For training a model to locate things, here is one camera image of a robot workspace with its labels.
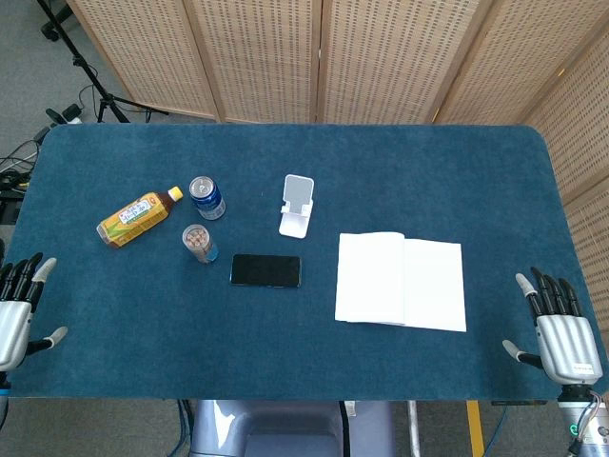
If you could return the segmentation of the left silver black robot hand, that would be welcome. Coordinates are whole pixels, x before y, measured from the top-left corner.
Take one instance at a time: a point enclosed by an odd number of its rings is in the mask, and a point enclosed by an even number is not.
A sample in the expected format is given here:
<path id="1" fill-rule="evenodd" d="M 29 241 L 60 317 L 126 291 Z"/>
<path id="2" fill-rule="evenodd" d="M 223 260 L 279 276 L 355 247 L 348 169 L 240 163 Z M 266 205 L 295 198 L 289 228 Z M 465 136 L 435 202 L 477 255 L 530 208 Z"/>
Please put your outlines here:
<path id="1" fill-rule="evenodd" d="M 41 252 L 16 264 L 1 267 L 1 378 L 18 368 L 34 353 L 57 346 L 68 334 L 67 327 L 51 335 L 31 340 L 30 327 L 45 284 L 57 260 L 53 257 L 39 265 Z"/>

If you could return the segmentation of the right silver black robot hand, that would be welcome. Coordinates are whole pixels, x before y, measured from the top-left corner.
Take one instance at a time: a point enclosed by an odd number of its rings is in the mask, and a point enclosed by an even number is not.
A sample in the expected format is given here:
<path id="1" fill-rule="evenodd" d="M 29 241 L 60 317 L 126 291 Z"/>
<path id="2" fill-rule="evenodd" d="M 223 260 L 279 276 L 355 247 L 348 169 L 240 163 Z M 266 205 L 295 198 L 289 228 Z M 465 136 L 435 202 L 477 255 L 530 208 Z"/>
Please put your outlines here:
<path id="1" fill-rule="evenodd" d="M 537 283 L 522 273 L 516 282 L 533 318 L 540 353 L 531 354 L 504 340 L 502 346 L 517 362 L 541 369 L 561 386 L 592 386 L 603 370 L 595 336 L 583 316 L 579 298 L 568 281 L 531 269 Z"/>

